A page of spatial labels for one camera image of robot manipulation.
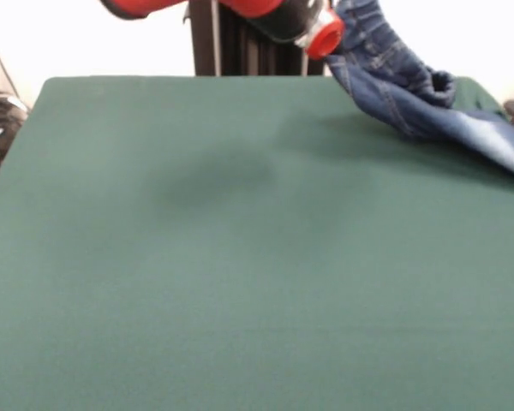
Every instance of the cable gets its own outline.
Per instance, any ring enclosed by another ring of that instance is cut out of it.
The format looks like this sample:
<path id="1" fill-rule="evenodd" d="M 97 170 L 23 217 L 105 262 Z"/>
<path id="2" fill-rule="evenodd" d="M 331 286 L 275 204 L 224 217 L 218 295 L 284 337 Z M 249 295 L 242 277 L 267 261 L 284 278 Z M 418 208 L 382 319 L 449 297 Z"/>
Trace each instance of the cable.
<path id="1" fill-rule="evenodd" d="M 11 86 L 11 89 L 13 90 L 15 96 L 17 98 L 19 98 L 19 92 L 17 91 L 17 88 L 15 87 L 15 83 L 11 80 L 8 70 L 6 70 L 6 66 L 3 64 L 1 57 L 0 57 L 0 69 L 2 69 L 3 74 L 6 76 L 6 80 L 8 81 L 9 85 Z"/>
<path id="2" fill-rule="evenodd" d="M 6 92 L 0 92 L 0 99 L 4 99 L 8 101 L 8 103 L 14 105 L 19 110 L 25 112 L 26 114 L 30 114 L 30 109 L 28 108 L 28 105 L 23 103 L 21 99 L 17 96 L 14 96 L 13 94 L 7 94 Z"/>

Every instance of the red cap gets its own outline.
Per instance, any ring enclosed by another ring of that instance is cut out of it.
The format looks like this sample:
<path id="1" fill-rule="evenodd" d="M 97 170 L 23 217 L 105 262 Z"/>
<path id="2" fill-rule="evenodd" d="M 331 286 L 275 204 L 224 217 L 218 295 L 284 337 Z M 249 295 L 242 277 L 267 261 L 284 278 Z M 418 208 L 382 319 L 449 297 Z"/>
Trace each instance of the red cap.
<path id="1" fill-rule="evenodd" d="M 320 29 L 307 48 L 307 55 L 313 60 L 320 60 L 329 55 L 343 39 L 343 21 L 333 10 L 328 10 L 327 13 L 332 15 L 332 21 Z"/>

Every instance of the black metal frame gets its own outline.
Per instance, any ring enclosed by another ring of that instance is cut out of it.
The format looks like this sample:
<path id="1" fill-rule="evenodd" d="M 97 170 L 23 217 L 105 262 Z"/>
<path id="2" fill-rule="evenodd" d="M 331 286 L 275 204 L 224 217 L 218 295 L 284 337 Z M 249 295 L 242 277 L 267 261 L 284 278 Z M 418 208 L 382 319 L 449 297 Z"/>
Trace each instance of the black metal frame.
<path id="1" fill-rule="evenodd" d="M 198 76 L 216 75 L 213 12 L 209 1 L 189 0 L 194 67 Z M 302 51 L 279 45 L 223 5 L 218 6 L 221 75 L 301 75 Z M 307 75 L 323 75 L 322 61 L 308 61 Z"/>

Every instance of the blue jeans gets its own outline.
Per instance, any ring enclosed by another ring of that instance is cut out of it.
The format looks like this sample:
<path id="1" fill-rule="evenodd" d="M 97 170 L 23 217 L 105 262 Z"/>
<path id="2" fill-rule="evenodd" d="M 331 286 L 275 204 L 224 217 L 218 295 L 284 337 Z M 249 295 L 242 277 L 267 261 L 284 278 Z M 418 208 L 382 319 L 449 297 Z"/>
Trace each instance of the blue jeans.
<path id="1" fill-rule="evenodd" d="M 514 172 L 514 126 L 499 113 L 453 110 L 455 78 L 405 45 L 378 0 L 341 0 L 336 11 L 346 31 L 326 63 L 360 110 L 409 140 L 455 140 Z"/>

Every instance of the red plastic part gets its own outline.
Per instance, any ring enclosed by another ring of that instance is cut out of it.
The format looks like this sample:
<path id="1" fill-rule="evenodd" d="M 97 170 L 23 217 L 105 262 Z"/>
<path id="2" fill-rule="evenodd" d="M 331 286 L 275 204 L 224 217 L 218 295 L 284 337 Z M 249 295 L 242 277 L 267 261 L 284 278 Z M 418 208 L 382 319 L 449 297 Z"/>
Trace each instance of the red plastic part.
<path id="1" fill-rule="evenodd" d="M 124 13 L 137 17 L 147 17 L 154 11 L 166 9 L 185 0 L 112 0 L 115 7 Z"/>
<path id="2" fill-rule="evenodd" d="M 320 60 L 329 55 L 337 48 L 343 39 L 343 21 L 333 10 L 329 10 L 329 13 L 332 14 L 333 21 L 322 27 L 307 48 L 307 55 L 313 60 Z"/>
<path id="3" fill-rule="evenodd" d="M 166 9 L 185 0 L 111 0 L 123 12 L 138 17 L 147 17 L 154 11 Z M 253 19 L 266 15 L 280 5 L 282 0 L 219 0 L 242 17 Z"/>
<path id="4" fill-rule="evenodd" d="M 247 19 L 255 19 L 267 15 L 278 7 L 282 0 L 219 0 Z"/>

